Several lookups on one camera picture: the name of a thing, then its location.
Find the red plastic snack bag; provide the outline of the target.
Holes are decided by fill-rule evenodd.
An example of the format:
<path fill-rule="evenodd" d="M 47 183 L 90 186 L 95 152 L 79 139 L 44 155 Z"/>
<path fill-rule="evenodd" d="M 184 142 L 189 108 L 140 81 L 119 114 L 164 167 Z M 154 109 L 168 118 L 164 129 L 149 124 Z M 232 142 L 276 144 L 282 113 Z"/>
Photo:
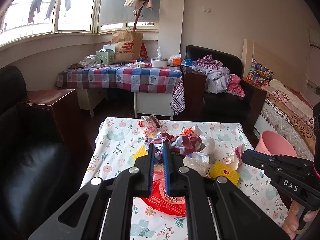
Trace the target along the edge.
<path fill-rule="evenodd" d="M 151 196 L 141 198 L 141 200 L 156 211 L 167 215 L 185 217 L 185 198 L 169 197 L 167 195 L 163 170 L 153 173 Z"/>

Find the yellow foam net with sticker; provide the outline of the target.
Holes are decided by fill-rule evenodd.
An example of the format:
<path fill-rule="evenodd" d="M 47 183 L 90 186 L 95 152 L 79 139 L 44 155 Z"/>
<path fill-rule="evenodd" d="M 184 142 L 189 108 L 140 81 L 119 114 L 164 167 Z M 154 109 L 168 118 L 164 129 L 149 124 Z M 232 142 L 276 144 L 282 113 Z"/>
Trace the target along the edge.
<path fill-rule="evenodd" d="M 220 161 L 216 161 L 210 166 L 208 176 L 212 179 L 216 179 L 219 176 L 224 176 L 234 185 L 237 185 L 240 179 L 240 174 L 237 171 Z"/>

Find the white foam fruit net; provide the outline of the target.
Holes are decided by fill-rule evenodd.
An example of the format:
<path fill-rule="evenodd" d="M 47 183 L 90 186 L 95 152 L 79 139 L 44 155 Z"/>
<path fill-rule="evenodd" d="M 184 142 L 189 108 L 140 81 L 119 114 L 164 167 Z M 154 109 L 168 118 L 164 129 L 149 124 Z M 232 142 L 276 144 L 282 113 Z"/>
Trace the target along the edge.
<path fill-rule="evenodd" d="M 196 158 L 190 158 L 185 156 L 183 159 L 184 166 L 197 171 L 202 177 L 206 177 L 210 168 L 210 163 L 197 160 Z"/>

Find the pink paper cup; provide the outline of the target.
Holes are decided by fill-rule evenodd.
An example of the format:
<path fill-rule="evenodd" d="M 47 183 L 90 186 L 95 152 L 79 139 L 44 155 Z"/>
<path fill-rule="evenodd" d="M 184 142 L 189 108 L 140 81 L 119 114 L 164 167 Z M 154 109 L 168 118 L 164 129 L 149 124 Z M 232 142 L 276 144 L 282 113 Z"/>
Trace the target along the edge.
<path fill-rule="evenodd" d="M 234 148 L 227 157 L 223 159 L 223 163 L 226 164 L 229 168 L 237 170 L 242 163 L 241 156 L 245 150 L 244 145 L 240 145 Z"/>

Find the yellow foam fruit net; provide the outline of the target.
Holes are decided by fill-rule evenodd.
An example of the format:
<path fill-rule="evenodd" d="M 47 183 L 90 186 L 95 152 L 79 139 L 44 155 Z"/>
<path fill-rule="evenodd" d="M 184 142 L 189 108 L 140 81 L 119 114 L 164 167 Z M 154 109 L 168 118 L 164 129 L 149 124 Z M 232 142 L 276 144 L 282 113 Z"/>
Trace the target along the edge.
<path fill-rule="evenodd" d="M 136 160 L 137 158 L 143 157 L 145 155 L 148 155 L 148 152 L 146 152 L 145 145 L 142 145 L 138 151 L 132 156 L 133 160 Z"/>

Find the white and orange plastic bag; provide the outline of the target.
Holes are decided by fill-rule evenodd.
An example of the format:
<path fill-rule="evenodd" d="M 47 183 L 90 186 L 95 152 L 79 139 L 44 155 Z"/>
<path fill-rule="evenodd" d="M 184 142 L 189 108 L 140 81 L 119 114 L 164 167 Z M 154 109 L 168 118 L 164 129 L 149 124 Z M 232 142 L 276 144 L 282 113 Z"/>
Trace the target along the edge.
<path fill-rule="evenodd" d="M 216 142 L 212 137 L 205 135 L 199 127 L 188 127 L 180 133 L 180 136 L 182 137 L 184 155 L 192 155 L 199 159 L 213 157 Z"/>

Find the clear candy snack bag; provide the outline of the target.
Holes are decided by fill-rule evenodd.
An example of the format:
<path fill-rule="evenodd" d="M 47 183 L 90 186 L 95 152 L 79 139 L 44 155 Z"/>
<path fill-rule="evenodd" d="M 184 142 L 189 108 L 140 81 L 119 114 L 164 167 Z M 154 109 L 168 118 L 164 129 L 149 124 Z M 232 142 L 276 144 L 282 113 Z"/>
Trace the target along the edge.
<path fill-rule="evenodd" d="M 161 128 L 161 123 L 156 116 L 147 115 L 140 118 L 138 126 L 143 129 L 146 138 L 155 138 Z"/>

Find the pink plastic trash bin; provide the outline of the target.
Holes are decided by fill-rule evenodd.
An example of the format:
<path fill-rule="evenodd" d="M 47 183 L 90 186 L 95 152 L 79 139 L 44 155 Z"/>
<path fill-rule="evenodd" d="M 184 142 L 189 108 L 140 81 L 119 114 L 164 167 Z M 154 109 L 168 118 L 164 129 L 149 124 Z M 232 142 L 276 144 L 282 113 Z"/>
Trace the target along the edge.
<path fill-rule="evenodd" d="M 284 137 L 273 131 L 264 131 L 260 135 L 255 150 L 266 155 L 287 155 L 297 157 L 293 146 Z"/>

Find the bed with floral blanket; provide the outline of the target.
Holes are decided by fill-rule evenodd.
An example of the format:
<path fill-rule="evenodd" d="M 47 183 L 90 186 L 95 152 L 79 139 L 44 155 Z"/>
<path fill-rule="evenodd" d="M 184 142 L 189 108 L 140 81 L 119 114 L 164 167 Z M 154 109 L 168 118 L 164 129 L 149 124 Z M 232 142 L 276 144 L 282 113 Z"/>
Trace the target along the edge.
<path fill-rule="evenodd" d="M 274 73 L 269 86 L 257 87 L 246 80 L 253 59 Z M 241 61 L 244 80 L 263 93 L 254 131 L 257 135 L 266 130 L 274 131 L 293 146 L 300 158 L 313 160 L 316 144 L 313 111 L 302 94 L 307 85 L 307 74 L 247 38 Z"/>

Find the floral bear tablecloth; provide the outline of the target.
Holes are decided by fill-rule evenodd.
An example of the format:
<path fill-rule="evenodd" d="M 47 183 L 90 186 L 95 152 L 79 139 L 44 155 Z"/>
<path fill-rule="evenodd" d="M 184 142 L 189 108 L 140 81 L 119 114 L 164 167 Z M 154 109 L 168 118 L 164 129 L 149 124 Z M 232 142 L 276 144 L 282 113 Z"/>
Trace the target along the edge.
<path fill-rule="evenodd" d="M 218 207 L 279 229 L 288 215 L 261 169 L 242 162 L 252 145 L 233 123 L 106 118 L 83 183 L 109 182 L 121 200 L 131 239 L 190 239 L 216 230 Z"/>

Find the black leather sofa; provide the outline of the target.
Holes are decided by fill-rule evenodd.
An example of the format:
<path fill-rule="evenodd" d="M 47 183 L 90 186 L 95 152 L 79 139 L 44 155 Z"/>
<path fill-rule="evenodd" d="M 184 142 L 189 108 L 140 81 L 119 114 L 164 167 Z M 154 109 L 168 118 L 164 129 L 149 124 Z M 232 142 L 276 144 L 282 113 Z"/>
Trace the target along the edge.
<path fill-rule="evenodd" d="M 48 109 L 31 107 L 16 66 L 1 69 L 1 239 L 29 236 L 72 195 L 92 154 L 81 134 L 70 152 Z"/>

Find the colourful comic pillow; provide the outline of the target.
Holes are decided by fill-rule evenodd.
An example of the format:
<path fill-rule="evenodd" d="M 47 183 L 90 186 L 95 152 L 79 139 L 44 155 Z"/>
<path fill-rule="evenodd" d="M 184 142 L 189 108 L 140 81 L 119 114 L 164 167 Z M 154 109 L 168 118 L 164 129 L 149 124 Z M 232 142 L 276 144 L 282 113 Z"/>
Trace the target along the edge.
<path fill-rule="evenodd" d="M 274 73 L 271 70 L 253 59 L 249 73 L 246 76 L 246 80 L 257 87 L 266 87 L 269 86 L 273 75 Z"/>

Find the dark wooden side table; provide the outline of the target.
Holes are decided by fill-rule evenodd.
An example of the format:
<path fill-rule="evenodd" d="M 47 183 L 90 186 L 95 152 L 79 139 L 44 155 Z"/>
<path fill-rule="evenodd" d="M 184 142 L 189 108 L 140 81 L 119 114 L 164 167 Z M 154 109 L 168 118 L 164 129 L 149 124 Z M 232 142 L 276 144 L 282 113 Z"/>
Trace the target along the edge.
<path fill-rule="evenodd" d="M 49 89 L 28 91 L 24 103 L 31 107 L 48 109 L 56 123 L 65 146 L 74 152 L 78 145 L 78 136 L 81 134 L 79 122 L 80 107 L 76 90 Z"/>

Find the dark wooden cabinet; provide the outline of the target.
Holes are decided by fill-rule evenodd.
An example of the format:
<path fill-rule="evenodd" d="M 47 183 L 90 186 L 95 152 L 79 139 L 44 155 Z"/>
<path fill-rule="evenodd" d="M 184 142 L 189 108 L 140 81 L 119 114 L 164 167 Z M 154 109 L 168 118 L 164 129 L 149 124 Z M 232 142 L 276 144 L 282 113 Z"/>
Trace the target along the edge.
<path fill-rule="evenodd" d="M 181 119 L 187 121 L 199 121 L 203 107 L 204 87 L 206 76 L 191 67 L 181 66 L 184 86 L 185 109 L 181 113 Z"/>

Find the pile of clothes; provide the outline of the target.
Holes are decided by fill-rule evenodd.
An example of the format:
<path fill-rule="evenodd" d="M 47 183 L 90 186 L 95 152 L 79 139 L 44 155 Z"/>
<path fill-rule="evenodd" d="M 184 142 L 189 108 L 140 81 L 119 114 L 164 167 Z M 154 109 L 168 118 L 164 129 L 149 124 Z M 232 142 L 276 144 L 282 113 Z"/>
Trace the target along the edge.
<path fill-rule="evenodd" d="M 228 93 L 241 98 L 245 97 L 244 90 L 240 85 L 240 77 L 232 74 L 221 61 L 213 59 L 212 55 L 193 61 L 193 70 L 206 75 L 205 92 Z"/>

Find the plaid checkered tablecloth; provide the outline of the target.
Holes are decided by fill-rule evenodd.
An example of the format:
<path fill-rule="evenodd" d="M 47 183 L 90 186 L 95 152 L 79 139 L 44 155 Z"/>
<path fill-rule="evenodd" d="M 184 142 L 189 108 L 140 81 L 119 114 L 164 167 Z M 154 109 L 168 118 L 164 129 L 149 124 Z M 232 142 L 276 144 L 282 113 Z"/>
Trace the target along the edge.
<path fill-rule="evenodd" d="M 185 109 L 183 75 L 178 67 L 130 67 L 113 64 L 67 69 L 59 73 L 56 87 L 62 89 L 118 88 L 134 93 L 171 94 L 171 110 Z"/>

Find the orange tissue box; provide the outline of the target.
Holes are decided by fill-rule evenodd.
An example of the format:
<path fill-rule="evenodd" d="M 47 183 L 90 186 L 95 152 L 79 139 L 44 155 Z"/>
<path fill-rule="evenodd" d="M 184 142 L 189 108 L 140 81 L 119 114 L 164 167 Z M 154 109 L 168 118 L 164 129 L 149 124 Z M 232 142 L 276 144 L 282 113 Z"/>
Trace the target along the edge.
<path fill-rule="evenodd" d="M 171 57 L 168 59 L 168 65 L 170 66 L 178 66 L 181 64 L 181 55 L 171 55 Z"/>

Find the green paper gift box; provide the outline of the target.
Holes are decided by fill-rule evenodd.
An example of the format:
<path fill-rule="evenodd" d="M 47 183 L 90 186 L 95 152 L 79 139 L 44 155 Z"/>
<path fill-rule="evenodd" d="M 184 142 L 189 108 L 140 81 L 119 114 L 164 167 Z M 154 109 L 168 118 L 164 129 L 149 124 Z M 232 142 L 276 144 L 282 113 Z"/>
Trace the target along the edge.
<path fill-rule="evenodd" d="M 109 66 L 111 64 L 114 64 L 115 62 L 113 50 L 101 49 L 96 52 L 95 58 L 98 64 L 104 64 Z"/>

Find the white round container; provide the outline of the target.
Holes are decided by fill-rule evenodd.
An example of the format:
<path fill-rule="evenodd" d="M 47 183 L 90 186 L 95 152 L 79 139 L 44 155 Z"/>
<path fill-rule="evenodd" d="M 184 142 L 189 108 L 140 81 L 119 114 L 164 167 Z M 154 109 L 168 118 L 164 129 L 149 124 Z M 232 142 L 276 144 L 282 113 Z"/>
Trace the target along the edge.
<path fill-rule="evenodd" d="M 151 65 L 153 68 L 165 68 L 168 66 L 168 61 L 167 60 L 151 59 Z"/>

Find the brown New Balance paper bag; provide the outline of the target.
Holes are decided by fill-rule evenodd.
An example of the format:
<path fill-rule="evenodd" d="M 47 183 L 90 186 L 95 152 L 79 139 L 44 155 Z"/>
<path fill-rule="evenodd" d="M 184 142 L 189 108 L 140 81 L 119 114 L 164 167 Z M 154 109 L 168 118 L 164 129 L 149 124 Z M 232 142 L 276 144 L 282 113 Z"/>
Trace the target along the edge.
<path fill-rule="evenodd" d="M 143 33 L 136 31 L 112 33 L 111 44 L 115 46 L 115 63 L 139 59 L 142 43 Z"/>

